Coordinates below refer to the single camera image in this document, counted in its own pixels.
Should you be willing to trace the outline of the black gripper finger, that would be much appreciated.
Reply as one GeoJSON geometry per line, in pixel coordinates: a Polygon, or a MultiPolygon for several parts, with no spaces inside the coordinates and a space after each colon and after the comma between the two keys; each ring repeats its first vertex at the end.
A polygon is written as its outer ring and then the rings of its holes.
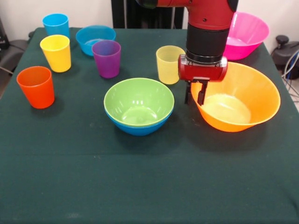
{"type": "Polygon", "coordinates": [[[191,81],[186,82],[186,91],[185,91],[185,104],[189,104],[192,98],[191,95],[191,81]]]}
{"type": "Polygon", "coordinates": [[[204,104],[206,89],[207,89],[207,83],[201,83],[201,84],[202,84],[201,90],[198,93],[198,99],[197,99],[199,105],[204,104]]]}

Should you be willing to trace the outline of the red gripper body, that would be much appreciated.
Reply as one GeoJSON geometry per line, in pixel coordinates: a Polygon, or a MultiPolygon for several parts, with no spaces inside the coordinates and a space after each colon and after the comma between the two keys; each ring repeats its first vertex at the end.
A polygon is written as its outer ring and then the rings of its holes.
{"type": "Polygon", "coordinates": [[[178,58],[178,75],[180,80],[198,81],[208,80],[210,82],[221,82],[228,69],[228,60],[222,57],[213,64],[198,64],[190,61],[185,54],[178,58]]]}

